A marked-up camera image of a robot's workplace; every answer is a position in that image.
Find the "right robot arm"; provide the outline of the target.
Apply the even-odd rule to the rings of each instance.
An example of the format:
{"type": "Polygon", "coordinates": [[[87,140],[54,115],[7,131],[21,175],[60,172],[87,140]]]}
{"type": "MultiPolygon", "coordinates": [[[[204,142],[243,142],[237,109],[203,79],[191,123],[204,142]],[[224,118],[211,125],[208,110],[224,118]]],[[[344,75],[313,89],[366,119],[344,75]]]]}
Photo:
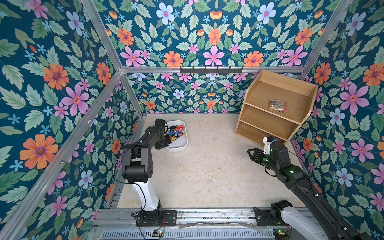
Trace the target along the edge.
{"type": "Polygon", "coordinates": [[[369,240],[368,233],[359,232],[349,224],[321,195],[299,166],[293,165],[289,150],[273,137],[265,137],[263,149],[249,149],[250,160],[263,166],[265,172],[273,171],[273,177],[283,183],[307,207],[317,220],[314,224],[303,216],[287,200],[275,202],[270,210],[255,208],[257,217],[269,218],[276,225],[287,225],[307,240],[369,240]]]}

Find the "white plastic storage box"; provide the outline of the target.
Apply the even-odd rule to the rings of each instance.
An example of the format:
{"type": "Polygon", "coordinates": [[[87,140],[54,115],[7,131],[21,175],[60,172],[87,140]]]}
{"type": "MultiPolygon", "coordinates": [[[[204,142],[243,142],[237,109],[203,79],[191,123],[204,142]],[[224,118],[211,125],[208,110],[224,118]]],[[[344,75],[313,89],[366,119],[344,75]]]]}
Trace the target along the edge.
{"type": "Polygon", "coordinates": [[[168,151],[170,153],[176,153],[176,152],[184,151],[187,148],[188,143],[189,143],[185,122],[183,122],[181,120],[173,120],[173,121],[167,121],[167,124],[168,124],[168,127],[177,126],[177,125],[184,125],[185,130],[186,130],[186,134],[184,136],[182,136],[181,138],[172,142],[168,147],[166,147],[166,151],[168,151]]]}

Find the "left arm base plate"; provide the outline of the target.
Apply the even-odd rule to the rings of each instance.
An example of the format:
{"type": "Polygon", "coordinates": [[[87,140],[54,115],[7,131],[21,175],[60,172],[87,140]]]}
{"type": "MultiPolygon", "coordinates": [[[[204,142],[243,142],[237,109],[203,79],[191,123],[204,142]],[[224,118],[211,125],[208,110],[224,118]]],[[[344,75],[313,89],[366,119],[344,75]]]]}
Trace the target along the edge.
{"type": "Polygon", "coordinates": [[[134,218],[138,227],[172,227],[177,215],[176,210],[139,211],[134,218]]]}

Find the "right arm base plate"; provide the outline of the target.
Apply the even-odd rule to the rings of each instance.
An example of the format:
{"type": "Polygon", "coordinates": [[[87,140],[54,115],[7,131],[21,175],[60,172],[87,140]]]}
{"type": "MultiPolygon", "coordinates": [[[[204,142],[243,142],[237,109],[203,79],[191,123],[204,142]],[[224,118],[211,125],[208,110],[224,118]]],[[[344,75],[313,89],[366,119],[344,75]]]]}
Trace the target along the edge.
{"type": "Polygon", "coordinates": [[[261,209],[254,207],[255,218],[258,226],[286,226],[283,221],[281,209],[272,207],[270,209],[261,209]]]}

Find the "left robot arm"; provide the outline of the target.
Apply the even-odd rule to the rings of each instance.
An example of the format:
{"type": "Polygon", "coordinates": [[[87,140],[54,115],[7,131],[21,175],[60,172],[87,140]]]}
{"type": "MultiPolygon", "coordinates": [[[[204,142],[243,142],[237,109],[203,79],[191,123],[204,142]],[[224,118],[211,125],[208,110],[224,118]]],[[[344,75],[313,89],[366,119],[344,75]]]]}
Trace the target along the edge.
{"type": "Polygon", "coordinates": [[[141,200],[145,212],[157,211],[161,207],[150,179],[154,173],[152,149],[161,150],[171,144],[167,133],[167,122],[156,119],[144,135],[135,143],[128,145],[123,153],[122,177],[132,185],[141,200]]]}

